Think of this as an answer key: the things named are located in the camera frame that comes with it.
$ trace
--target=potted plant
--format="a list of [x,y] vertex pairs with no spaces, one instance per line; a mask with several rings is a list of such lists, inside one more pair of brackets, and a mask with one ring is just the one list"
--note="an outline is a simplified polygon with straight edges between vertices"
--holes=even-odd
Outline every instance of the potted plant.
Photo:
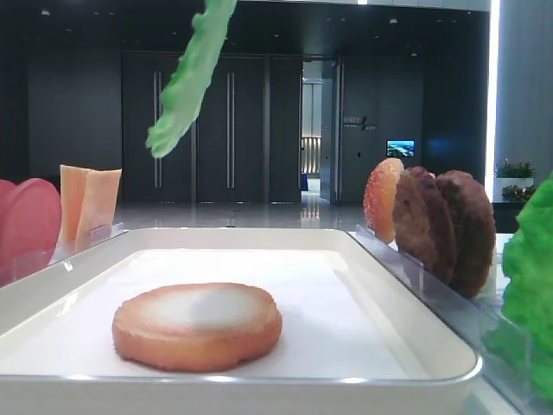
[[534,184],[536,170],[531,167],[530,162],[510,163],[505,159],[503,164],[498,165],[495,171],[493,183],[493,200],[503,201],[504,188],[517,186],[518,188],[529,188]]

